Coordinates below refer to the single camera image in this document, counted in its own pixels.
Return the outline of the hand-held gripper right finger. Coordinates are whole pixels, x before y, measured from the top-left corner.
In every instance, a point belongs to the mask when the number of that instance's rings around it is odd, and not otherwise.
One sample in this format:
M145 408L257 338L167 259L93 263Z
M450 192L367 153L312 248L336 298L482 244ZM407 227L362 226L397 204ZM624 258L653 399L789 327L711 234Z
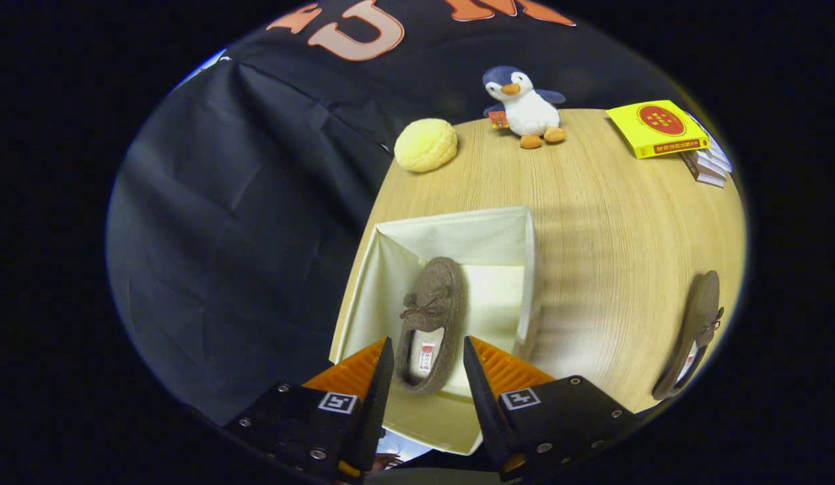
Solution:
M469 335L463 363L492 467L503 482L543 482L617 444L639 416L580 375L555 378Z

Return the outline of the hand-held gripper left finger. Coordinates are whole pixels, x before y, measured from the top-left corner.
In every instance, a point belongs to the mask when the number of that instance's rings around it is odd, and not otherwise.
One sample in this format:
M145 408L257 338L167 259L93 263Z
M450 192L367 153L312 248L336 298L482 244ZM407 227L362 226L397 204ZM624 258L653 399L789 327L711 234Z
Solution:
M306 383L279 381L223 431L304 484L362 484L374 464L394 368L390 338Z

